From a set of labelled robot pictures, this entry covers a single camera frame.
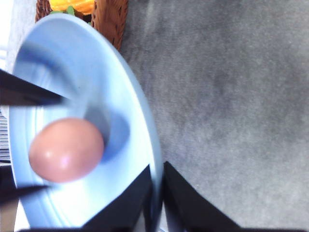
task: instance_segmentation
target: wicker basket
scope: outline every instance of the wicker basket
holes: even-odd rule
[[[91,26],[104,35],[119,50],[124,34],[128,0],[95,0]],[[35,21],[52,11],[49,0],[37,0]],[[87,16],[80,17],[85,21]]]

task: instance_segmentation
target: brown egg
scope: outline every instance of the brown egg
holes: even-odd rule
[[[91,172],[104,150],[100,131],[79,118],[47,125],[32,141],[29,161],[40,177],[53,182],[76,180]]]

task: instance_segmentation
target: blue plate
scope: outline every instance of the blue plate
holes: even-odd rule
[[[158,216],[162,160],[154,121],[133,72],[105,38],[74,16],[49,15],[23,42],[14,74],[73,100],[58,106],[10,108],[10,149],[17,187],[52,185],[22,199],[31,227],[82,226],[148,164],[154,184],[154,217]],[[51,183],[33,172],[28,149],[45,125],[68,116],[93,122],[103,133],[106,150],[86,177]]]

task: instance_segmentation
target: orange object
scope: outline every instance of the orange object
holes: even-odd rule
[[[49,0],[53,11],[65,11],[72,6],[83,15],[89,15],[93,11],[94,0]]]

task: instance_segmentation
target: gray carpet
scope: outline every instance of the gray carpet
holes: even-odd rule
[[[240,226],[309,229],[308,1],[130,0],[121,53],[164,160]]]

